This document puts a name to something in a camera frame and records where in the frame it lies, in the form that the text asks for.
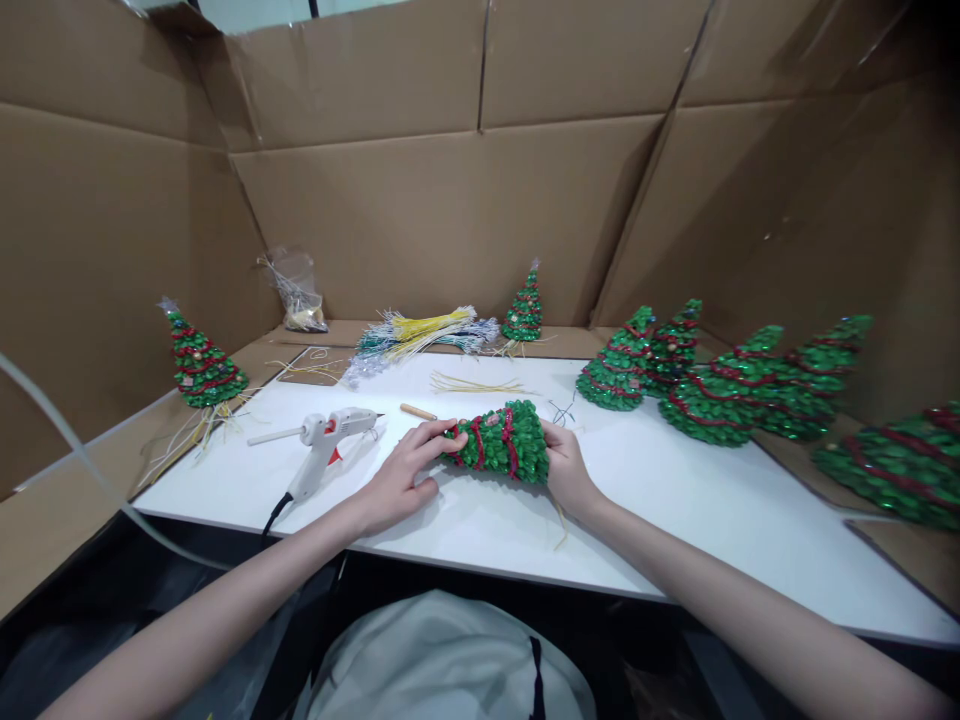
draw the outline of white tabletop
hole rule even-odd
[[[181,460],[135,505],[144,513],[259,533],[307,454],[296,437],[248,447],[247,438],[299,426],[307,413],[347,406],[380,413],[372,435],[341,443],[345,461],[325,475],[310,500],[274,525],[293,533],[355,492],[399,438],[420,421],[401,402],[439,417],[472,418],[506,400],[532,400],[541,417],[566,408],[582,360],[467,358],[425,354],[363,381],[359,392],[274,381],[245,406],[232,431],[205,454]],[[537,395],[434,394],[430,374],[500,384],[518,378]],[[690,439],[668,425],[653,399],[638,410],[602,410],[579,395],[567,420],[587,468],[614,501],[860,634],[958,646],[960,626],[843,525],[843,516],[803,488],[757,445],[731,450]],[[428,468],[440,498],[426,511],[353,549],[396,558],[586,588],[665,599],[614,552],[560,518],[549,494],[506,477]]]

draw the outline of clear plastic bag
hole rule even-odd
[[[257,262],[270,271],[268,282],[280,293],[286,308],[283,324],[294,332],[327,332],[323,297],[317,292],[313,258],[303,248],[278,247]]]

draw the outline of hand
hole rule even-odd
[[[550,459],[547,487],[564,510],[588,522],[590,514],[607,498],[587,474],[577,436],[542,418],[540,424],[543,425]]]
[[[427,478],[414,485],[413,479],[440,453],[463,450],[466,433],[460,433],[456,440],[443,437],[456,424],[456,419],[434,420],[408,430],[370,482],[345,501],[357,511],[361,537],[393,527],[437,496],[440,489],[436,480]]]

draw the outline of white hose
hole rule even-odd
[[[103,476],[97,466],[93,464],[93,460],[91,460],[90,455],[87,454],[87,449],[83,446],[83,443],[80,442],[80,438],[78,438],[77,434],[73,432],[73,428],[70,427],[63,415],[60,414],[60,411],[57,410],[56,406],[50,402],[50,398],[48,398],[44,394],[43,390],[41,390],[37,384],[33,382],[33,380],[27,377],[26,374],[20,370],[20,368],[10,362],[7,356],[2,352],[0,352],[0,368],[3,368],[4,372],[13,378],[13,381],[22,387],[24,391],[26,391],[26,393],[33,398],[33,401],[40,406],[40,409],[43,410],[44,414],[50,418],[50,422],[52,422],[54,427],[56,427],[57,430],[60,431],[60,434],[63,435],[63,439],[66,440],[67,444],[73,449],[73,451],[80,456],[80,460],[84,465],[87,466],[87,469],[90,471],[93,477],[96,478],[97,482],[100,483],[100,487],[103,488],[103,491],[111,500],[120,504],[120,509],[127,517],[133,520],[134,524],[140,526],[141,530],[167,548],[167,550],[172,550],[177,555],[180,555],[187,560],[192,560],[195,563],[206,565],[207,567],[214,568],[215,570],[227,571],[231,569],[230,565],[225,565],[224,563],[219,563],[214,560],[208,560],[207,558],[193,554],[189,550],[180,547],[175,542],[170,540],[170,538],[154,529],[154,527],[144,519],[140,511],[128,503],[126,498],[121,495],[117,489],[113,487],[113,485],[107,482],[107,479]]]

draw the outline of small christmas tree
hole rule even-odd
[[[243,371],[206,335],[183,319],[175,302],[164,298],[160,307],[170,321],[173,359],[180,367],[174,377],[187,405],[216,405],[235,397],[247,386],[249,380]]]
[[[530,342],[540,337],[540,286],[537,283],[537,268],[540,260],[534,260],[527,275],[527,282],[517,293],[507,319],[500,327],[505,338],[516,342]]]
[[[644,383],[647,395],[665,398],[693,365],[702,307],[699,300],[688,300],[681,312],[654,331],[650,341],[653,355],[647,363]]]
[[[577,390],[607,410],[633,410],[643,401],[643,382],[650,359],[653,311],[644,305],[577,378]]]
[[[440,456],[447,462],[508,475],[518,482],[546,484],[547,442],[537,408],[529,400],[511,400],[500,410],[461,420],[445,436],[456,438],[460,433],[467,433],[469,440],[459,453]]]
[[[766,405],[760,427],[791,440],[816,440],[837,414],[837,394],[853,371],[873,318],[843,318],[830,332],[785,353],[777,381],[758,400]]]
[[[745,444],[761,413],[750,395],[776,378],[770,351],[782,334],[782,328],[767,326],[733,352],[688,372],[660,403],[660,414],[692,438],[727,447]]]
[[[960,402],[880,428],[864,428],[813,453],[841,485],[908,520],[960,530]]]

